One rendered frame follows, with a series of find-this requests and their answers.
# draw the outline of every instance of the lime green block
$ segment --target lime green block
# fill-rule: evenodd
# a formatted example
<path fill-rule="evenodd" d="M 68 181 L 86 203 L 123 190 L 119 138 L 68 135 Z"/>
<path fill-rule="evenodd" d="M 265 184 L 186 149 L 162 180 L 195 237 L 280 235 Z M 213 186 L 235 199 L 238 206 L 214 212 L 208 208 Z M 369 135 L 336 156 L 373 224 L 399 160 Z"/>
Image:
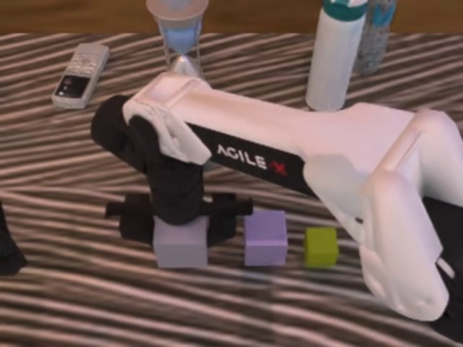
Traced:
<path fill-rule="evenodd" d="M 332 267 L 339 256 L 335 228 L 307 228 L 304 239 L 306 267 Z"/>

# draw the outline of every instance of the table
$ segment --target table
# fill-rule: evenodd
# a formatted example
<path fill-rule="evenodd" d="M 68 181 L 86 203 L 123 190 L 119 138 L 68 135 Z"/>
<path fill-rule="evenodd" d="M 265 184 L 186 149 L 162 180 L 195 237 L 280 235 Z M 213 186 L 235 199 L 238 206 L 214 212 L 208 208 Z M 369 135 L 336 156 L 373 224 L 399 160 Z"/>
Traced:
<path fill-rule="evenodd" d="M 53 91 L 78 43 L 112 55 L 89 107 L 63 111 Z M 212 86 L 304 108 L 313 36 L 202 37 Z M 125 241 L 108 201 L 147 192 L 145 179 L 90 138 L 98 105 L 164 70 L 159 37 L 0 37 L 0 199 L 29 266 L 0 278 L 1 346 L 455 346 L 379 304 L 363 283 L 357 246 L 340 232 L 330 270 L 302 266 L 308 226 L 339 226 L 319 202 L 230 171 L 206 174 L 206 192 L 247 194 L 285 209 L 285 267 L 246 268 L 243 240 L 211 250 L 202 270 L 156 268 L 149 247 Z M 463 36 L 393 35 L 379 73 L 354 76 L 359 101 L 437 108 L 463 124 Z"/>

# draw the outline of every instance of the robotic arm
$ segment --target robotic arm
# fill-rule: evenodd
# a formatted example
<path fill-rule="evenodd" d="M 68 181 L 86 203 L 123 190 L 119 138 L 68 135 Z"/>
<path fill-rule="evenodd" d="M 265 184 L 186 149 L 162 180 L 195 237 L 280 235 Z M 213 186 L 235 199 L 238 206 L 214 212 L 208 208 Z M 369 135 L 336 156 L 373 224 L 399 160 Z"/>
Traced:
<path fill-rule="evenodd" d="M 211 160 L 319 198 L 359 243 L 368 288 L 394 311 L 439 331 L 461 319 L 463 237 L 441 231 L 441 216 L 463 211 L 463 144 L 446 114 L 366 103 L 307 112 L 171 72 L 113 103 L 121 123 L 151 125 L 169 158 Z"/>

